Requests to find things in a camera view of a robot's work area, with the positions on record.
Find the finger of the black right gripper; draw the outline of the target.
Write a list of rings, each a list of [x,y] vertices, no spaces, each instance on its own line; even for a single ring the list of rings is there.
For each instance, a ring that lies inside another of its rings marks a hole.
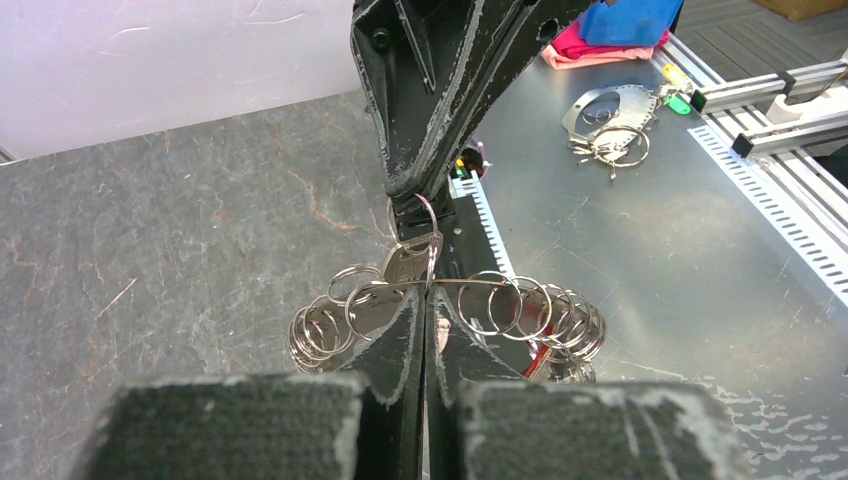
[[[448,163],[507,87],[592,3],[472,1],[456,35],[448,83],[440,94],[413,163],[413,192],[437,195]]]
[[[442,189],[448,161],[491,102],[488,1],[357,1],[351,48],[393,199]]]

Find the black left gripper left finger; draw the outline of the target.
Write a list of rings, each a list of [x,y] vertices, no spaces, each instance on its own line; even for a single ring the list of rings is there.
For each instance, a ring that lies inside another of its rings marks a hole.
[[[75,479],[418,479],[424,290],[381,287],[382,328],[326,373],[161,376],[119,387]]]

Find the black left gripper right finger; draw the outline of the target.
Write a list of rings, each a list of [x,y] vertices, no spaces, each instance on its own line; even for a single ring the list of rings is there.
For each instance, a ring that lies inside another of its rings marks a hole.
[[[534,384],[459,323],[448,292],[425,307],[433,479],[750,479],[723,405],[671,382]]]

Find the silver key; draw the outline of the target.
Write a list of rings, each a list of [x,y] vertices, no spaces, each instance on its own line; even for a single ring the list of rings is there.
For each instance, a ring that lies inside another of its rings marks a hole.
[[[419,280],[428,273],[431,258],[440,255],[442,242],[440,232],[429,232],[396,244],[383,264],[383,280],[388,283]]]

